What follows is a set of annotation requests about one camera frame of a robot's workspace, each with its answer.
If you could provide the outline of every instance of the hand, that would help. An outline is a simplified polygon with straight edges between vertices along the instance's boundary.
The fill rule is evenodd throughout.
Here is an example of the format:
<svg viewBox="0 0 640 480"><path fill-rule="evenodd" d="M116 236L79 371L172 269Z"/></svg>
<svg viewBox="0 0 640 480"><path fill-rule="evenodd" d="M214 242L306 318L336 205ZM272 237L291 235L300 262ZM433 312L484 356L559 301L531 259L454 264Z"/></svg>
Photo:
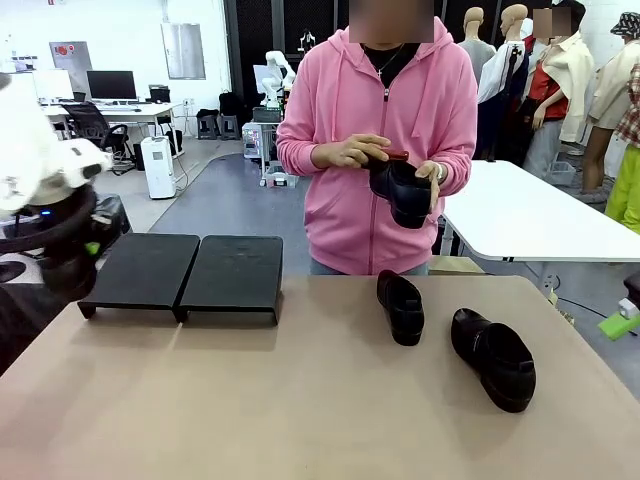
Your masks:
<svg viewBox="0 0 640 480"><path fill-rule="evenodd" d="M382 151L382 147L389 145L391 140L378 135L351 135L344 142L318 145L311 153L311 161L318 168L362 168L369 162L367 155L383 162L389 160L389 155Z"/></svg>
<svg viewBox="0 0 640 480"><path fill-rule="evenodd" d="M442 167L442 171L444 173L442 181L444 181L449 176L449 168L444 163L436 163L434 161L427 160L416 171L416 177L428 178L431 181L430 212L433 212L436 208L436 203L438 203L438 197L440 196L440 184L438 183L438 172L440 169L438 168L438 165Z"/></svg>
<svg viewBox="0 0 640 480"><path fill-rule="evenodd" d="M542 123L544 122L544 116L547 114L547 107L544 105L540 105L536 112L533 114L533 122L531 124L531 128L534 130L538 130L542 127Z"/></svg>

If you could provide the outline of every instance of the yellow pants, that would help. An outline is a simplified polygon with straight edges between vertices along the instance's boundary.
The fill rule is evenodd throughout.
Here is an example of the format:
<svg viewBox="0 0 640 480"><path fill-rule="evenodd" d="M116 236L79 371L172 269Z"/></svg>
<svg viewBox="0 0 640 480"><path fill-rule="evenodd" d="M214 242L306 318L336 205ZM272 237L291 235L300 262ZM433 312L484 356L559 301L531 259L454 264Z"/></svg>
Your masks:
<svg viewBox="0 0 640 480"><path fill-rule="evenodd" d="M605 213L640 234L640 148L627 147Z"/></svg>

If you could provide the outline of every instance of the black leather loafer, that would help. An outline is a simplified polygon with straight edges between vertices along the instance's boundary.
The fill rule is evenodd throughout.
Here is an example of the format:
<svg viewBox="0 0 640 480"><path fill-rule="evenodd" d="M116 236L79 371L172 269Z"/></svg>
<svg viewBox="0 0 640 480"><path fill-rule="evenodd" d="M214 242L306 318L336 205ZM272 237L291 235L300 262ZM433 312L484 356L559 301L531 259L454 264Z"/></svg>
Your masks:
<svg viewBox="0 0 640 480"><path fill-rule="evenodd" d="M393 339L407 347L416 345L424 327L418 289L391 270L384 270L378 276L378 301L386 311Z"/></svg>
<svg viewBox="0 0 640 480"><path fill-rule="evenodd" d="M369 186L377 196L391 204L391 215L404 228L419 229L430 213L431 183L416 178L416 168L410 163L369 158Z"/></svg>
<svg viewBox="0 0 640 480"><path fill-rule="evenodd" d="M531 352L516 332L462 308L453 316L451 343L480 374L493 403L510 413L527 408L536 388L536 370Z"/></svg>

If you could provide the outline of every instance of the zipper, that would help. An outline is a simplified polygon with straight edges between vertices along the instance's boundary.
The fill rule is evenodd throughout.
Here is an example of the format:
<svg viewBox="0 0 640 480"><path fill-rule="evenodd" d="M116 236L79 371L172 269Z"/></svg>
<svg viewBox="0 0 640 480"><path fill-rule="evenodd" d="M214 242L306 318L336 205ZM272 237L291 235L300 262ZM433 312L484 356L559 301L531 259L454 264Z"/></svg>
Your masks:
<svg viewBox="0 0 640 480"><path fill-rule="evenodd" d="M389 92L391 90L391 85L389 88L384 89L384 98L382 103L382 121L380 122L380 136L384 137L384 124L387 121L387 105L389 103ZM375 232L375 223L376 223L376 210L378 207L378 197L373 195L371 199L371 222L369 223L369 269L368 274L373 275L373 244L374 244L374 232Z"/></svg>

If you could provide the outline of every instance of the grey shirt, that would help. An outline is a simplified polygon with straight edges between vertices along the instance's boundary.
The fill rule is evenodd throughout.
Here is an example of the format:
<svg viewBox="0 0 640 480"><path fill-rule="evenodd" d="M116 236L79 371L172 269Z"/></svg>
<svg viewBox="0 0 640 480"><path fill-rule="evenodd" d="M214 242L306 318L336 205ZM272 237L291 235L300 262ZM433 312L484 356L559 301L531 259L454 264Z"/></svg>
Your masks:
<svg viewBox="0 0 640 480"><path fill-rule="evenodd" d="M476 82L479 84L480 77L482 76L482 67L496 54L495 47L483 42L482 40L475 39L465 40L464 42L460 42L458 45L464 48L469 54L469 57L471 57L473 73L476 76Z"/></svg>

